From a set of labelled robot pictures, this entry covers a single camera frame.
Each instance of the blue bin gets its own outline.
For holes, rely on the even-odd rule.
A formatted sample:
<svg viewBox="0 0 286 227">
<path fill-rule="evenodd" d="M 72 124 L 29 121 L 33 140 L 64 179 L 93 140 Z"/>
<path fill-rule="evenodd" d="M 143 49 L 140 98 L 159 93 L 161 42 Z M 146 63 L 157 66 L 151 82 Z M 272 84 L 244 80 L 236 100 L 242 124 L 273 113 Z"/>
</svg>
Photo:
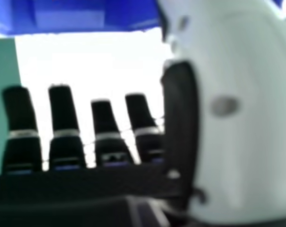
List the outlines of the blue bin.
<svg viewBox="0 0 286 227">
<path fill-rule="evenodd" d="M 274 0 L 281 5 L 282 0 Z M 155 0 L 0 0 L 5 35 L 135 31 L 158 26 Z"/>
</svg>

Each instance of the white robot shell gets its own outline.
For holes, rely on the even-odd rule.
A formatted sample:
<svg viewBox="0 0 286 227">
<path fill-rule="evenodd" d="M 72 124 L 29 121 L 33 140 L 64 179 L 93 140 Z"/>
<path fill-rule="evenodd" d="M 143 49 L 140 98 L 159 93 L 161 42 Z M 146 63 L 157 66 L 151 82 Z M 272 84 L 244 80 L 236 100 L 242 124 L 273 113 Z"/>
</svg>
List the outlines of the white robot shell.
<svg viewBox="0 0 286 227">
<path fill-rule="evenodd" d="M 266 0 L 158 4 L 173 61 L 192 66 L 199 91 L 192 184 L 208 199 L 192 197 L 189 214 L 216 225 L 286 218 L 286 20 Z"/>
</svg>

